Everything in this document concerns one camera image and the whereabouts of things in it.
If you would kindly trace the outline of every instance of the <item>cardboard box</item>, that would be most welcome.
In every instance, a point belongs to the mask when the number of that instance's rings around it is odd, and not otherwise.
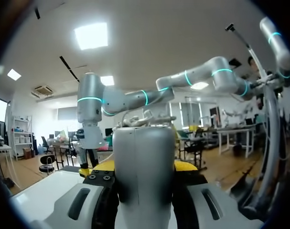
[[[22,151],[24,152],[24,159],[31,158],[31,149],[30,148],[23,148]]]

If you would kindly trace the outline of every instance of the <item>shelving unit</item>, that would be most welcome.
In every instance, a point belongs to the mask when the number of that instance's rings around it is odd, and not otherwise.
[[[20,146],[25,146],[25,147],[29,147],[31,148],[31,150],[33,150],[33,142],[32,142],[32,116],[28,116],[27,117],[28,120],[24,120],[24,119],[20,119],[18,117],[14,117],[13,119],[13,131],[12,131],[12,135],[13,135],[13,142],[14,142],[14,146],[13,146],[13,155],[15,156],[16,160],[18,160],[19,157],[24,156],[24,153],[22,151],[22,147]],[[21,128],[22,131],[15,131],[17,129],[17,127]],[[25,137],[30,137],[30,142],[26,143],[16,143],[15,142],[15,138],[16,137],[21,137],[22,135],[24,135]]]

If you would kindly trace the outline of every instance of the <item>man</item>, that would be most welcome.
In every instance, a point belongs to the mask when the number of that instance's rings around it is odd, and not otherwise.
[[[248,58],[248,64],[250,65],[250,67],[252,68],[252,70],[257,74],[257,77],[258,79],[260,78],[259,76],[259,69],[258,69],[258,66],[257,64],[255,63],[254,59],[252,56],[250,56]],[[267,75],[270,75],[272,74],[271,71],[267,71]],[[263,106],[264,106],[264,94],[260,94],[260,95],[257,95],[256,96],[256,104],[259,108],[259,110],[262,110],[263,109]]]

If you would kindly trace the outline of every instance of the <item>white table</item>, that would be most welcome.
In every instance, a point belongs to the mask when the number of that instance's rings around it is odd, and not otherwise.
[[[8,146],[8,145],[0,146],[0,153],[5,153],[5,155],[6,155],[6,162],[7,162],[8,170],[9,170],[9,173],[10,173],[10,177],[11,177],[12,181],[15,183],[15,185],[19,189],[21,189],[21,187],[19,186],[19,180],[17,178],[16,172],[15,172],[15,169],[14,169],[14,165],[13,165],[13,162],[12,162],[11,147]],[[11,172],[11,169],[10,169],[10,166],[9,166],[8,155],[7,155],[8,153],[10,155],[10,161],[11,161],[11,165],[12,165],[12,170],[13,170],[13,173],[14,173],[14,176],[15,177],[13,177],[12,172]]]
[[[254,151],[254,136],[255,136],[255,125],[248,125],[241,128],[235,128],[235,129],[220,129],[217,130],[218,137],[219,137],[219,155],[221,155],[224,151],[227,151],[230,149],[230,146],[233,146],[230,144],[230,134],[236,134],[236,133],[247,133],[247,144],[242,145],[243,148],[246,149],[246,158],[249,157],[249,155]],[[226,148],[222,149],[222,134],[226,134]]]

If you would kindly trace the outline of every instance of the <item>white shelf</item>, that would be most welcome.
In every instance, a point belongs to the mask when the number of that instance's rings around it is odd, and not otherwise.
[[[21,135],[30,135],[30,132],[19,132],[19,131],[14,131],[15,134],[21,134]]]
[[[21,145],[31,145],[32,142],[29,143],[15,143],[16,146],[21,146]]]
[[[21,119],[14,119],[15,121],[19,121],[19,122],[24,122],[24,123],[28,123],[29,121],[27,120],[21,120]]]
[[[32,139],[30,138],[31,142],[24,142],[24,143],[15,143],[15,138],[16,137],[20,137],[25,135],[26,137],[28,137],[29,135],[32,135],[32,116],[28,116],[29,120],[26,120],[26,116],[25,119],[21,119],[20,116],[15,116],[13,117],[13,125],[12,125],[12,129],[11,129],[11,136],[13,137],[13,139],[11,139],[11,141],[13,142],[13,147],[12,147],[12,151],[13,151],[13,155],[14,157],[17,159],[20,156],[23,156],[24,153],[20,152],[21,148],[24,147],[29,147],[31,148],[31,150],[33,150],[33,142]],[[23,130],[23,132],[20,131],[15,131],[15,128],[17,126],[23,126],[20,130]]]

